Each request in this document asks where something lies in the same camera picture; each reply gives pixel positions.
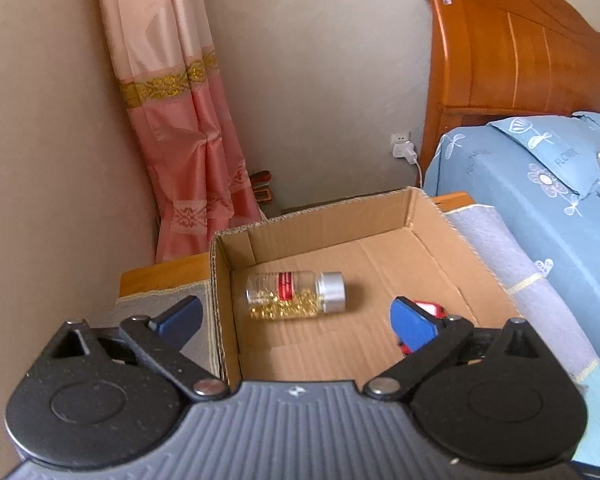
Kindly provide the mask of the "white wall charger plug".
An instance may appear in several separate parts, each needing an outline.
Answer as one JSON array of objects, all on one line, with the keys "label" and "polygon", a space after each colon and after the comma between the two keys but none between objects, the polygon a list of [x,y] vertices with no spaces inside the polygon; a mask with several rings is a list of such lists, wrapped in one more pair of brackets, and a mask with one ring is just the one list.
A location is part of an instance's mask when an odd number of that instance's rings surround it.
[{"label": "white wall charger plug", "polygon": [[420,166],[415,144],[408,133],[393,133],[391,136],[391,154],[396,159],[404,159],[417,170],[415,185],[422,186],[422,167]]}]

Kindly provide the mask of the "pink patterned curtain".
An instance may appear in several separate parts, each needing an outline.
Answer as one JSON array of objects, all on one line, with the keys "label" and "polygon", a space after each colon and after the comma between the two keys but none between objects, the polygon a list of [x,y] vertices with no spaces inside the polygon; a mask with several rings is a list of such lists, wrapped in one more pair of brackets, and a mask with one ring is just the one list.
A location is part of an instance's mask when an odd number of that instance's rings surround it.
[{"label": "pink patterned curtain", "polygon": [[156,259],[206,252],[261,218],[204,0],[99,0],[110,58],[155,192]]}]

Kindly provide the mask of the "dark red object behind curtain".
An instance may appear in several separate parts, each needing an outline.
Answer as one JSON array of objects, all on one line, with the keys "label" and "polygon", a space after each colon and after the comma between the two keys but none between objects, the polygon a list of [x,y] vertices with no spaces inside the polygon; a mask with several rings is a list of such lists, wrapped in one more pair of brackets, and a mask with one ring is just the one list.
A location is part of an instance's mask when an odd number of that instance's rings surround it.
[{"label": "dark red object behind curtain", "polygon": [[268,170],[261,170],[250,174],[249,179],[257,203],[271,203],[273,200],[271,191],[272,174]]}]

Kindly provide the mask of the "wooden bed headboard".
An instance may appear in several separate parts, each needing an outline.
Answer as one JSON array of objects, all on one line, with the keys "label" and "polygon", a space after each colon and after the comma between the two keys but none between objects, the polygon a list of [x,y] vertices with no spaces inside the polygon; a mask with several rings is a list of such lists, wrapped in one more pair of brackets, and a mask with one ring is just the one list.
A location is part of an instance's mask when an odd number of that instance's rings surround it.
[{"label": "wooden bed headboard", "polygon": [[566,0],[428,0],[430,74],[419,161],[459,126],[600,113],[600,32]]}]

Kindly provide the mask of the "blue floral pillow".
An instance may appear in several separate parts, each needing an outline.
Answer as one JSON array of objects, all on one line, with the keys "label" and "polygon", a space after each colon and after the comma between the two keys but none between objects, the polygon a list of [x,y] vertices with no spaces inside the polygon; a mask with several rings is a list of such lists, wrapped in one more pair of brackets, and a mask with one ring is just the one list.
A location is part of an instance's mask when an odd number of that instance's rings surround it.
[{"label": "blue floral pillow", "polygon": [[521,145],[570,190],[586,197],[600,186],[600,126],[580,117],[509,117],[489,122]]}]

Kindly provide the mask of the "open cardboard box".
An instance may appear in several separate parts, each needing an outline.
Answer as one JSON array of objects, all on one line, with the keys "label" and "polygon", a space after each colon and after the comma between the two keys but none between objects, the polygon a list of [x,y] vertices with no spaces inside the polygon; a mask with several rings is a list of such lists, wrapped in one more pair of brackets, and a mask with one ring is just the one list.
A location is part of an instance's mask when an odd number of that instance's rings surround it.
[{"label": "open cardboard box", "polygon": [[[339,272],[346,310],[304,320],[250,318],[252,274]],[[517,316],[513,300],[437,205],[406,188],[219,232],[210,249],[219,375],[242,380],[354,380],[401,359],[389,324],[397,296],[440,304],[479,327]]]}]

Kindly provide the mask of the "clear capsule bottle silver cap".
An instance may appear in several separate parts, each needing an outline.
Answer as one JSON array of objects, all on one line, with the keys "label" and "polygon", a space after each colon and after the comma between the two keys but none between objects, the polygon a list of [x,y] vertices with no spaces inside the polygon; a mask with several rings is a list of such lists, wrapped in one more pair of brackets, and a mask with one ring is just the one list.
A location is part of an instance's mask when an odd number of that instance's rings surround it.
[{"label": "clear capsule bottle silver cap", "polygon": [[246,299],[254,320],[316,318],[346,310],[346,284],[339,272],[258,273],[247,280]]}]

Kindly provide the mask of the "red toy train car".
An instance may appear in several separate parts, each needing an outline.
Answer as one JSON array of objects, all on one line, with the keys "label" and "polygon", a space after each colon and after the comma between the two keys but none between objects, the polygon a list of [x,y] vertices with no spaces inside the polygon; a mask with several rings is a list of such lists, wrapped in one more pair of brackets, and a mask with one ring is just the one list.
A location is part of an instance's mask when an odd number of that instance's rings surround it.
[{"label": "red toy train car", "polygon": [[391,307],[391,327],[398,345],[409,356],[438,336],[446,317],[444,307],[434,302],[398,298]]}]

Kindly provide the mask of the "blue floral bed sheet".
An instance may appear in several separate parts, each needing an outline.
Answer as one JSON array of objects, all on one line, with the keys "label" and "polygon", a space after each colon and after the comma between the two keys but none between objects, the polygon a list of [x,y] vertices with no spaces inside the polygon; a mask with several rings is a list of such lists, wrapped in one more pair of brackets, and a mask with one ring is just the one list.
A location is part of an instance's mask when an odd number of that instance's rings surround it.
[{"label": "blue floral bed sheet", "polygon": [[[566,117],[600,126],[600,113]],[[600,357],[600,186],[581,197],[487,123],[441,137],[424,189],[431,196],[465,192],[494,207],[531,261],[552,260],[547,279]]]}]

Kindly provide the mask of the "grey checked table mat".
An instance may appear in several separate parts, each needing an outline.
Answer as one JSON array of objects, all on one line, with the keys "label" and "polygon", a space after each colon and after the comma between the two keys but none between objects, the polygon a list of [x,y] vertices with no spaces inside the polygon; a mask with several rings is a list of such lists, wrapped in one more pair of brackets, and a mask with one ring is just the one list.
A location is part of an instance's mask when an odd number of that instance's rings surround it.
[{"label": "grey checked table mat", "polygon": [[[531,261],[492,206],[474,205],[446,215],[504,286],[524,318],[550,347],[583,393],[588,426],[576,460],[600,467],[600,358],[565,301],[547,277],[552,260]],[[96,327],[114,326],[132,314],[154,316],[187,296],[202,302],[200,327],[184,346],[184,356],[202,365],[211,363],[211,285],[194,274],[194,259],[143,268],[142,286],[116,302],[113,309],[90,318]]]}]

